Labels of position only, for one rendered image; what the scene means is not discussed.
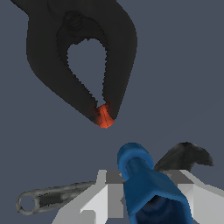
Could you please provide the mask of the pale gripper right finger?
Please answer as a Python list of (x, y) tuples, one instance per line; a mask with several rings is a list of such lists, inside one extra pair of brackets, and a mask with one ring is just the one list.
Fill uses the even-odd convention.
[(206, 185), (187, 170), (170, 170), (169, 178), (187, 197), (199, 224), (224, 224), (224, 190)]

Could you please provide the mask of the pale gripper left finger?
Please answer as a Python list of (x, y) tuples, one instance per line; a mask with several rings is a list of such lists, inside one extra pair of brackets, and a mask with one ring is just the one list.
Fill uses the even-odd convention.
[(105, 224), (123, 217), (122, 200), (121, 172), (99, 170), (96, 183), (63, 206), (52, 224)]

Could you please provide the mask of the grey metal wrench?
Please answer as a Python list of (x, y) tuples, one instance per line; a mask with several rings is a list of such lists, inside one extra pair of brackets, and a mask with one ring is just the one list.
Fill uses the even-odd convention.
[[(95, 181), (89, 181), (23, 192), (17, 197), (16, 209), (22, 215), (39, 214), (60, 209), (94, 184)], [(20, 205), (23, 197), (32, 197), (34, 202), (32, 210), (26, 211)]]

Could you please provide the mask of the blue plastic cup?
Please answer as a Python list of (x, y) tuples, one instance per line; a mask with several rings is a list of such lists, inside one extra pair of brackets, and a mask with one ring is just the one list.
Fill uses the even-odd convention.
[(117, 153), (130, 224), (193, 224), (186, 196), (163, 173), (154, 171), (149, 152), (126, 143)]

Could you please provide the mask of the black clamp with orange tips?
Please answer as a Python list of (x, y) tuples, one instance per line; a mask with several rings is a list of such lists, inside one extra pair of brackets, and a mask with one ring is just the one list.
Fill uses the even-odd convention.
[[(120, 109), (137, 53), (137, 32), (116, 0), (11, 0), (28, 17), (27, 60), (56, 95), (101, 128)], [(106, 50), (102, 96), (96, 99), (68, 66), (70, 45), (96, 39)]]

